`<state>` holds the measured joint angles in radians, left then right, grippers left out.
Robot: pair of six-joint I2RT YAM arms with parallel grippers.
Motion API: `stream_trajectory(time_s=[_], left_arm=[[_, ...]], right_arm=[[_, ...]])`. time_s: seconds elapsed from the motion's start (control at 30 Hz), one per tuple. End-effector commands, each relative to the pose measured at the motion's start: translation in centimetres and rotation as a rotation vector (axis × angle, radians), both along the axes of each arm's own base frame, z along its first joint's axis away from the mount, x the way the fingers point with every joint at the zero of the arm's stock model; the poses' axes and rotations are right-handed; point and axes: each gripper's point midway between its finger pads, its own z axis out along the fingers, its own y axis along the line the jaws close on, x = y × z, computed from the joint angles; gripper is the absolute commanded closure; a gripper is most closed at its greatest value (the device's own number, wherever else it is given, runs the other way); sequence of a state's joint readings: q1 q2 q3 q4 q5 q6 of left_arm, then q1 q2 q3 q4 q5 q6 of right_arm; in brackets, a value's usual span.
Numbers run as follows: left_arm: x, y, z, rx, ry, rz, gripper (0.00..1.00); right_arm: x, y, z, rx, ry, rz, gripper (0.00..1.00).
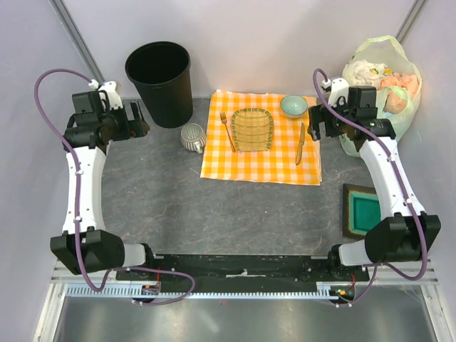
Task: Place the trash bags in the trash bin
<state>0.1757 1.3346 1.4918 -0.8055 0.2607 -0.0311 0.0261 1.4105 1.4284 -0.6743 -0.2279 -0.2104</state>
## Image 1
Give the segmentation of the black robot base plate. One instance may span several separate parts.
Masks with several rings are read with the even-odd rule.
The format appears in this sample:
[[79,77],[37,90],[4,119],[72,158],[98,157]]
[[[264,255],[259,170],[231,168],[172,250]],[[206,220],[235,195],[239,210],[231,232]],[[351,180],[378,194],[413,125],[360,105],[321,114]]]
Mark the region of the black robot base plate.
[[190,275],[194,294],[310,292],[318,282],[370,280],[360,266],[341,266],[325,256],[162,254],[143,266]]

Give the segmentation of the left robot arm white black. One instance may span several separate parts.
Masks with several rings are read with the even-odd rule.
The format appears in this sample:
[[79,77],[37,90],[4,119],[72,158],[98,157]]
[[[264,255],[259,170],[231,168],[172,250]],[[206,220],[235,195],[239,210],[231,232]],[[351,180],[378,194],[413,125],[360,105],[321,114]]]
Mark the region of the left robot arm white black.
[[50,248],[72,274],[131,266],[141,280],[154,277],[156,263],[145,244],[125,244],[107,232],[101,207],[103,169],[111,142],[141,138],[150,127],[137,103],[128,119],[114,82],[72,96],[75,113],[64,132],[69,171],[68,209],[63,232]]

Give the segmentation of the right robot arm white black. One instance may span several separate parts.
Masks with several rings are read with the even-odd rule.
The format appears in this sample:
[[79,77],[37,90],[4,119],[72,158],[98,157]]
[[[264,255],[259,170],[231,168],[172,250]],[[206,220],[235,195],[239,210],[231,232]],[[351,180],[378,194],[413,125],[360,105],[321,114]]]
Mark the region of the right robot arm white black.
[[337,246],[334,258],[326,262],[327,274],[340,281],[352,266],[393,267],[397,262],[421,261],[418,274],[406,277],[420,279],[441,223],[438,216],[426,212],[408,182],[393,125],[377,116],[376,89],[349,86],[335,78],[323,81],[316,91],[322,103],[309,109],[309,135],[320,140],[319,125],[324,123],[326,136],[345,135],[351,140],[370,172],[380,204],[380,222],[362,240]]

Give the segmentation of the black plastic trash bin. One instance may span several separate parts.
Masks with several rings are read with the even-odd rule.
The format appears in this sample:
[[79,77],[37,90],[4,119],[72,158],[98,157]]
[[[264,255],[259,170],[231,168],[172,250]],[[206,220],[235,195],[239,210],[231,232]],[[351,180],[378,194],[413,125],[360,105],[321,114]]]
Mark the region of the black plastic trash bin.
[[156,125],[178,128],[192,117],[190,66],[187,50],[169,41],[145,44],[128,56],[125,73]]

